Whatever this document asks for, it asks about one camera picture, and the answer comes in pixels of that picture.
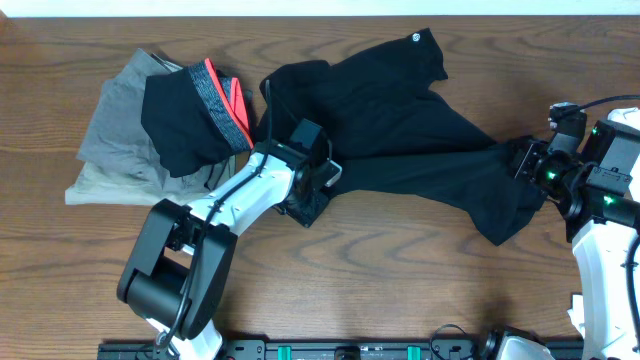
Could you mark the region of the black t-shirt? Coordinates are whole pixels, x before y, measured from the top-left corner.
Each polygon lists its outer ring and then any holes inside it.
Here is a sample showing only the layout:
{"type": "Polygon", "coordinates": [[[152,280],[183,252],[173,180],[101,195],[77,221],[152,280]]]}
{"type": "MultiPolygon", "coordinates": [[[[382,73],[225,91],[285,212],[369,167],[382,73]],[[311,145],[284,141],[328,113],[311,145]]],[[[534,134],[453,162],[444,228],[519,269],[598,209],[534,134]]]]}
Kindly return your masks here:
{"type": "Polygon", "coordinates": [[[513,177],[510,143],[493,140],[431,90],[447,77],[428,28],[336,64],[288,64],[260,84],[274,124],[260,123],[254,135],[285,141],[307,119],[326,131],[342,168],[328,198],[358,190],[417,195],[465,211],[500,245],[546,197],[513,177]]]}

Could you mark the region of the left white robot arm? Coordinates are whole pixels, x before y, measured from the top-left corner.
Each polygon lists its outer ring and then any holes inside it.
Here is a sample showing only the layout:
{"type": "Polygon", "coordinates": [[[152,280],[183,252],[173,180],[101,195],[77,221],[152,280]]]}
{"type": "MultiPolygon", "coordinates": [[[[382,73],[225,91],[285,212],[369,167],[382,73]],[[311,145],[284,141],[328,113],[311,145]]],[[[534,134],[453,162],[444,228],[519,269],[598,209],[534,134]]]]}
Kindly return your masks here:
{"type": "Polygon", "coordinates": [[[212,317],[239,236],[271,208],[310,226],[326,205],[322,189],[341,173],[327,150],[260,143],[211,193],[154,205],[117,286],[118,299],[158,332],[136,358],[215,358],[222,337],[212,317]]]}

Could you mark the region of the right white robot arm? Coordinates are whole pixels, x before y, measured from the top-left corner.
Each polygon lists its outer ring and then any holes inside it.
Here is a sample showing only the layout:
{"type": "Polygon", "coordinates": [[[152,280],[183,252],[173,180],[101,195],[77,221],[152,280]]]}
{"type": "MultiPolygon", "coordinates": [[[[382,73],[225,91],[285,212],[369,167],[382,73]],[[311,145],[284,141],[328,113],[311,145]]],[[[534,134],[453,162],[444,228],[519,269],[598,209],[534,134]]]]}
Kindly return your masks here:
{"type": "Polygon", "coordinates": [[[639,132],[603,120],[591,131],[519,139],[515,179],[554,200],[578,264],[585,359],[639,356],[639,204],[628,198],[639,132]]]}

